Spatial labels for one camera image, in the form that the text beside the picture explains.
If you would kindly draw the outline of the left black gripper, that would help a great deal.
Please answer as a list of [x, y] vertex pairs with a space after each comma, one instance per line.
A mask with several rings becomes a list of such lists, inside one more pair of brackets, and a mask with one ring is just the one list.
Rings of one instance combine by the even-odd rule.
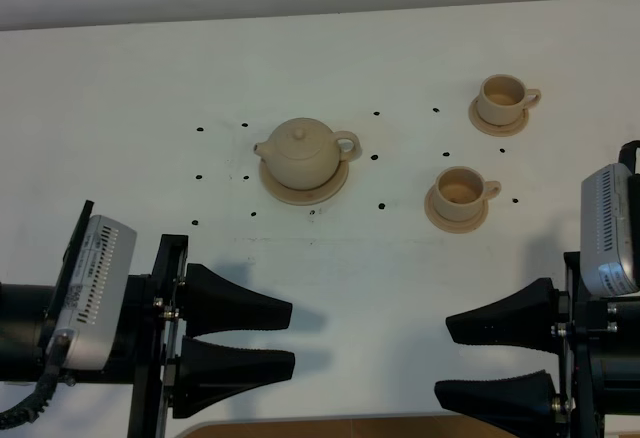
[[[163, 437], [169, 413], [186, 419], [235, 395], [292, 378], [295, 355], [241, 349], [197, 339], [226, 331], [276, 331], [290, 325], [293, 305], [189, 264], [188, 237], [164, 234], [152, 271], [128, 277], [121, 323], [131, 349], [122, 381], [132, 387], [128, 437]], [[186, 322], [177, 355], [183, 285]]]

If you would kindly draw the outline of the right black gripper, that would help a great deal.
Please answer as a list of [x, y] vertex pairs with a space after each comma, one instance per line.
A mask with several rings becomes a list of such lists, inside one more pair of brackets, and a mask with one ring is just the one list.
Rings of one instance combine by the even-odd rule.
[[[455, 343], [514, 346], [559, 353], [551, 329], [564, 329], [561, 389], [574, 404], [570, 437], [602, 437], [608, 415], [639, 414], [639, 297], [599, 298], [585, 287], [580, 253], [564, 254], [568, 320], [557, 323], [559, 291], [538, 278], [489, 305], [445, 319]], [[551, 375], [538, 371], [499, 380], [438, 381], [442, 408], [516, 437], [557, 437]]]

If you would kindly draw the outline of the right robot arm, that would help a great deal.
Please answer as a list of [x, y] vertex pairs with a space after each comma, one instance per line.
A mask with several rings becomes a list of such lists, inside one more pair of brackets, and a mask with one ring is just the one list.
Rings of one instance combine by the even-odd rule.
[[445, 323], [454, 342], [506, 345], [557, 356], [546, 371], [497, 380], [445, 380], [440, 405], [516, 437], [601, 437], [608, 415], [639, 412], [639, 300], [599, 298], [585, 287], [579, 253], [564, 255], [566, 287], [539, 278]]

